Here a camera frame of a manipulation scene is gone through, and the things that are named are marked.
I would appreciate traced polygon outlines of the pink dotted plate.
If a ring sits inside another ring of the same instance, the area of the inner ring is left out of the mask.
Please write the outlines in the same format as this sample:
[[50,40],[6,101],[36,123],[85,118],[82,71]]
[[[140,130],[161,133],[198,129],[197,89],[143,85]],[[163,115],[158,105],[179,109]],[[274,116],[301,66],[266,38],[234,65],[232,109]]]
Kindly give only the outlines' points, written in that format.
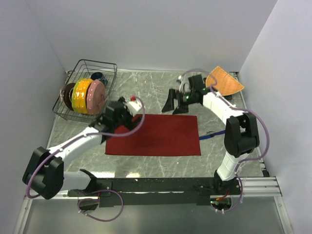
[[88,114],[99,114],[105,104],[105,86],[99,80],[93,80],[87,91],[86,106]]

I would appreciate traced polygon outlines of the aluminium extrusion rail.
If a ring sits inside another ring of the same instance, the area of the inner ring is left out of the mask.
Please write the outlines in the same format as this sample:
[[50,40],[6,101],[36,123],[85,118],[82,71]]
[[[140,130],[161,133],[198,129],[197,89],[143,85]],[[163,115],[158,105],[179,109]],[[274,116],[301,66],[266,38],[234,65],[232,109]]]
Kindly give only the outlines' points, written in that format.
[[[35,199],[42,197],[50,200],[62,194],[68,196],[69,190],[88,191],[96,184],[96,177],[76,179],[72,182],[51,182],[43,188],[35,188],[30,192],[29,197]],[[281,190],[276,177],[242,177],[237,178],[242,195],[250,196],[281,196]]]

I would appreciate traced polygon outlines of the yellow green plate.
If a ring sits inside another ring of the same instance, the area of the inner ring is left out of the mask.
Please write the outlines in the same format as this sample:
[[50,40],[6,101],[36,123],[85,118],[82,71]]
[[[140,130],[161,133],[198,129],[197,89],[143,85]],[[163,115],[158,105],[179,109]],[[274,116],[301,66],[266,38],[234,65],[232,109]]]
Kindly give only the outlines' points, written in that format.
[[90,78],[81,78],[76,82],[72,94],[72,107],[74,109],[74,112],[80,114],[88,114],[86,97],[88,88],[91,85],[92,81],[93,80]]

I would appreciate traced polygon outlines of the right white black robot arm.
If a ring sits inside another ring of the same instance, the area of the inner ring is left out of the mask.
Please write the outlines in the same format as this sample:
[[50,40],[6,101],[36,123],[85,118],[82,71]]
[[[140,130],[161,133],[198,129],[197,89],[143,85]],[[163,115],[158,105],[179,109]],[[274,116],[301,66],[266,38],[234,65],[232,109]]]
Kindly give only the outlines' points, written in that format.
[[238,168],[259,146],[257,119],[251,111],[236,108],[217,90],[217,82],[206,86],[202,75],[188,78],[189,91],[170,88],[162,112],[185,114],[189,105],[198,103],[213,112],[224,124],[225,155],[214,173],[213,188],[225,194],[237,179]]

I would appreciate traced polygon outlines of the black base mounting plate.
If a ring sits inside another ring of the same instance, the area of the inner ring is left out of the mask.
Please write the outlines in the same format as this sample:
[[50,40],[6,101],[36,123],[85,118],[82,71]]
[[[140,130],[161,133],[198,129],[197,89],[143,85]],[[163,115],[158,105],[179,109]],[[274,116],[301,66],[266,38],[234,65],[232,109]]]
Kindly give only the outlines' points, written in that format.
[[99,198],[99,207],[124,205],[195,204],[209,206],[211,196],[241,193],[237,179],[217,183],[212,177],[99,178],[88,191],[69,190],[69,197]]

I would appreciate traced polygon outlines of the dark teal mug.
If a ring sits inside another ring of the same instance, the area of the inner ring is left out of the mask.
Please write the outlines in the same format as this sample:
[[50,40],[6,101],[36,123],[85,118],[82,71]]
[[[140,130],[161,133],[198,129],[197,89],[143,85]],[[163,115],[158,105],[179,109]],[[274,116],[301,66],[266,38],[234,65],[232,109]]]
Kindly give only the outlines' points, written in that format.
[[101,81],[103,84],[104,84],[104,86],[106,86],[107,84],[108,84],[108,79],[105,77],[105,75],[103,74],[103,73],[101,73],[101,72],[95,72],[95,73],[93,73],[91,76],[90,76],[90,78],[92,79],[92,80],[99,80],[99,81]]

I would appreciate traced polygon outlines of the blue handled knife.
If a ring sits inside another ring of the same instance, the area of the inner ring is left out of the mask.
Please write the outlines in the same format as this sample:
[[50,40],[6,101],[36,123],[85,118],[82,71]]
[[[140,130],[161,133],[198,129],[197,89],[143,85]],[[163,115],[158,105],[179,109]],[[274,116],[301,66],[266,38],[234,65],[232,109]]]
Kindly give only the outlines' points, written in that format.
[[219,136],[219,135],[223,135],[225,134],[225,131],[219,131],[219,132],[214,132],[214,131],[210,131],[210,132],[207,132],[206,134],[204,135],[201,135],[199,137],[199,140],[205,140],[205,139],[210,139],[210,138],[213,138],[215,136]]

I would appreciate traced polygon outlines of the dark red cloth napkin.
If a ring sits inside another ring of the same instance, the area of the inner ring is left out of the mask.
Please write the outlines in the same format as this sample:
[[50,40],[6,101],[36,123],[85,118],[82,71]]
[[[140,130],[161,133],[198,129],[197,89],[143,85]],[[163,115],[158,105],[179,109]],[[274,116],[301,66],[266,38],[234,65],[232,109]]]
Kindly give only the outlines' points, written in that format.
[[141,128],[106,141],[113,156],[200,156],[197,116],[147,114]]

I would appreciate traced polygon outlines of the dark brown plate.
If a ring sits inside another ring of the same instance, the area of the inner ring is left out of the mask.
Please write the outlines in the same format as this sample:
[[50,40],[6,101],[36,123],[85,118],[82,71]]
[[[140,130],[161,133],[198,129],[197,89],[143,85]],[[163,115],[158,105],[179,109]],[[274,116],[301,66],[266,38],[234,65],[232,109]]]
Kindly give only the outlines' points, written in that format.
[[68,83],[61,88],[59,92],[60,103],[63,107],[67,107],[69,110],[73,111],[72,107],[72,94],[75,87],[75,83]]

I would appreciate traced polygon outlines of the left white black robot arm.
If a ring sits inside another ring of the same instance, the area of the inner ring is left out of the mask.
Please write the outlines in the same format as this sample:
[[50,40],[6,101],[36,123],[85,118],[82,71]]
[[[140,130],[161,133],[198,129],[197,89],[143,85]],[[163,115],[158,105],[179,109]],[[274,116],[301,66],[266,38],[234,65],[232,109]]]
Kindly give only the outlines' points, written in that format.
[[103,114],[76,136],[50,149],[36,148],[22,177],[27,186],[26,196],[51,199],[60,191],[73,189],[86,196],[93,195],[97,190],[93,175],[83,170],[68,173],[64,167],[112,137],[127,137],[137,132],[145,120],[142,117],[132,121],[138,113],[145,113],[141,98],[132,97],[125,101],[121,97],[112,101]]

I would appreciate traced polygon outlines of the orange woven fan basket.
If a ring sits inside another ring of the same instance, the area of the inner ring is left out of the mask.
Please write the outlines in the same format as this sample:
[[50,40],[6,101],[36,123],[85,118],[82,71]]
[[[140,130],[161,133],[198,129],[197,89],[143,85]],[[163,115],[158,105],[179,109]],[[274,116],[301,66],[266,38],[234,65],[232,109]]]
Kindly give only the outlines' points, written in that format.
[[242,91],[245,87],[220,66],[215,67],[205,80],[207,87],[213,86],[223,96],[229,96]]

